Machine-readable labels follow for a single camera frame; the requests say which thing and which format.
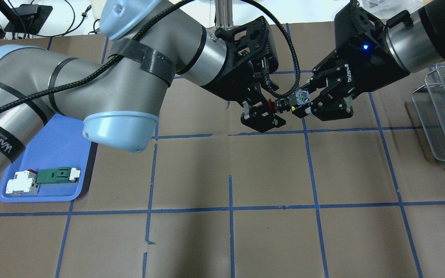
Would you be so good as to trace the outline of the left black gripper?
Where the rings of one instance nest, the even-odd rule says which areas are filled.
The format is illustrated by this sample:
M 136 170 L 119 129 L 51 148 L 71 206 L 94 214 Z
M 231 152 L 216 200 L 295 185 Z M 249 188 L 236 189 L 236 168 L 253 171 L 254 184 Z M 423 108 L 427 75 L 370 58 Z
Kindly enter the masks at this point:
M 260 16 L 233 30 L 218 28 L 215 36 L 227 47 L 226 60 L 218 75 L 203 86 L 210 93 L 230 102 L 238 102 L 243 125 L 260 133 L 277 129 L 286 120 L 277 116 L 258 85 L 261 83 L 261 61 L 267 59 L 268 72 L 279 66 L 272 30 Z

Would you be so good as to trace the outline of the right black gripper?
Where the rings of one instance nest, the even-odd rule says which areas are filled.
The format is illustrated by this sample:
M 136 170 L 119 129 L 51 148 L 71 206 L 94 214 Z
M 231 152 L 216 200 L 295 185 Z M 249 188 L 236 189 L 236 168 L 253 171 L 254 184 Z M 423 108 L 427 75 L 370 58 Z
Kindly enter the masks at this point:
M 410 14 L 401 11 L 383 22 L 358 3 L 348 3 L 336 15 L 335 49 L 314 67 L 313 75 L 292 94 L 292 114 L 298 118 L 313 115 L 321 121 L 351 118 L 353 98 L 373 92 L 409 75 L 390 49 L 388 31 L 410 26 Z M 330 105 L 319 105 L 310 93 L 342 97 Z

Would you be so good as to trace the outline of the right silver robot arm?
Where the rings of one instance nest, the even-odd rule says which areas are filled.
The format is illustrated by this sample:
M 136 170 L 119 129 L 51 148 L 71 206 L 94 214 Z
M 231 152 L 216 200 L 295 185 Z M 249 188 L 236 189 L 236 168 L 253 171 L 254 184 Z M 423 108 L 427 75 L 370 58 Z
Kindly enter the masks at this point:
M 445 61 L 445 0 L 433 0 L 410 13 L 401 11 L 383 22 L 356 0 L 334 19 L 335 49 L 313 69 L 301 87 L 320 93 L 292 106 L 298 118 L 321 121 L 353 116 L 353 100 Z

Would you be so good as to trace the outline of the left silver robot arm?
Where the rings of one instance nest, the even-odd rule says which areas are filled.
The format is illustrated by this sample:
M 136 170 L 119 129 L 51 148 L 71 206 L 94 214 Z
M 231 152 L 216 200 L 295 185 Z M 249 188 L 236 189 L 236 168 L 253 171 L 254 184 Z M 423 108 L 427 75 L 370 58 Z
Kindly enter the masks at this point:
M 240 104 L 266 103 L 279 66 L 270 25 L 259 17 L 211 32 L 168 0 L 108 0 L 104 64 L 38 46 L 0 46 L 0 173 L 55 114 L 82 120 L 83 137 L 140 153 L 176 75 Z

